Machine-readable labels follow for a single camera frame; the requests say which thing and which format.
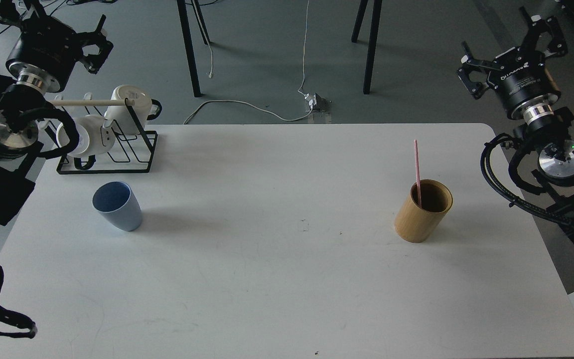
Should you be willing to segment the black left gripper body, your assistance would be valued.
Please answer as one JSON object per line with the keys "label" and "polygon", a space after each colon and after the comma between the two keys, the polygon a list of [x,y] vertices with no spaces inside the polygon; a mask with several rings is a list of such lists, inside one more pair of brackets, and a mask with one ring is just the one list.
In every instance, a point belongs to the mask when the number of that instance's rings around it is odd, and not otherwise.
{"label": "black left gripper body", "polygon": [[32,16],[22,21],[20,30],[6,60],[9,73],[18,77],[22,71],[37,70],[48,92],[62,92],[77,62],[74,29],[50,16]]}

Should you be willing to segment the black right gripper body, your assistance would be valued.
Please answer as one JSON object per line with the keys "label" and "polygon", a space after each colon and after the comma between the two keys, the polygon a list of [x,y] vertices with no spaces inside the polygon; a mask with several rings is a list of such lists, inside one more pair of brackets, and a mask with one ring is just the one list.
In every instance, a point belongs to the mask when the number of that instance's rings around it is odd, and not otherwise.
{"label": "black right gripper body", "polygon": [[508,119],[521,118],[519,108],[528,101],[543,98],[554,104],[560,98],[561,91],[546,69],[545,60],[544,52],[519,51],[515,47],[495,57],[500,70],[492,71],[492,88]]}

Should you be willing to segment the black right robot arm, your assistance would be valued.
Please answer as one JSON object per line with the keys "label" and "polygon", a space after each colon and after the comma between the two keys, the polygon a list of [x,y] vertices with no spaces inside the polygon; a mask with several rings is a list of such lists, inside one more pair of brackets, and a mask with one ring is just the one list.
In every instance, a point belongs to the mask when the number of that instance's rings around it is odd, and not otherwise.
{"label": "black right robot arm", "polygon": [[[519,45],[483,60],[463,42],[456,73],[473,98],[493,91],[507,118],[520,122],[512,134],[501,133],[484,145],[480,168],[485,181],[509,206],[555,223],[574,244],[574,194],[557,191],[574,186],[574,140],[568,131],[574,115],[567,107],[554,109],[561,91],[545,66],[547,59],[567,54],[567,42],[555,17],[530,15],[524,7],[519,12],[528,28]],[[507,167],[513,184],[534,195],[547,194],[551,206],[528,202],[501,183],[490,163],[497,146],[515,151]]]}

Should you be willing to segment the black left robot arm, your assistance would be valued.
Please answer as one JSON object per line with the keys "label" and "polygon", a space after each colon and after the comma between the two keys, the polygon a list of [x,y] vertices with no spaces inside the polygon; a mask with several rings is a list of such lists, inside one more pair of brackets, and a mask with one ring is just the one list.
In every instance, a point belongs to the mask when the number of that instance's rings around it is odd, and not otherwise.
{"label": "black left robot arm", "polygon": [[0,1],[0,23],[20,30],[6,60],[9,75],[0,75],[0,227],[34,191],[27,178],[34,161],[73,152],[80,140],[73,118],[47,101],[46,93],[62,92],[77,63],[97,73],[113,49],[104,15],[95,30],[76,32],[38,0],[24,5],[27,13],[20,14],[13,1]]}

